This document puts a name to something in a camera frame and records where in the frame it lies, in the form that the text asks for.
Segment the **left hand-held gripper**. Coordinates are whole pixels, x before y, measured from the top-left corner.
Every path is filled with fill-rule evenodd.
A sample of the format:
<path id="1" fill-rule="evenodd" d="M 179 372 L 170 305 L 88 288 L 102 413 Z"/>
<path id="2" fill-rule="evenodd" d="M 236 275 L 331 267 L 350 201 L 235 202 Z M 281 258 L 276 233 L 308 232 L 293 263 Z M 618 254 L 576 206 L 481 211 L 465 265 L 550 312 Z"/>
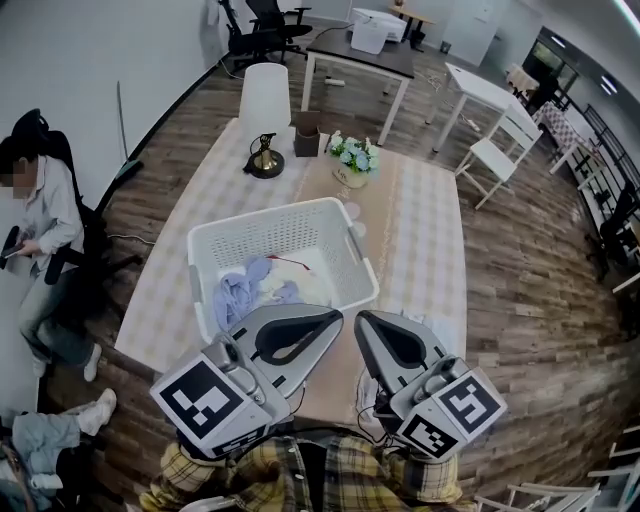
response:
<path id="1" fill-rule="evenodd" d="M 181 357 L 150 394 L 195 450 L 220 459 L 290 416 L 286 398 L 343 326 L 343 314 L 327 306 L 261 306 L 230 331 L 233 338 L 219 333 L 203 350 Z"/>

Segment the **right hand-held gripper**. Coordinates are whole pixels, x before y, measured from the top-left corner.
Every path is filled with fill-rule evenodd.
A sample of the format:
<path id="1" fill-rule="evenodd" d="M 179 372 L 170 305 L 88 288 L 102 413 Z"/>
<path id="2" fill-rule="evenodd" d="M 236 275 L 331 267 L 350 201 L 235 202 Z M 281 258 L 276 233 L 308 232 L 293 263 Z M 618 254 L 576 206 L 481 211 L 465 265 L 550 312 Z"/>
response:
<path id="1" fill-rule="evenodd" d="M 399 314 L 363 310 L 354 329 L 370 376 L 395 393 L 391 434 L 428 458 L 451 458 L 506 411 L 484 372 L 445 356 L 430 328 Z"/>

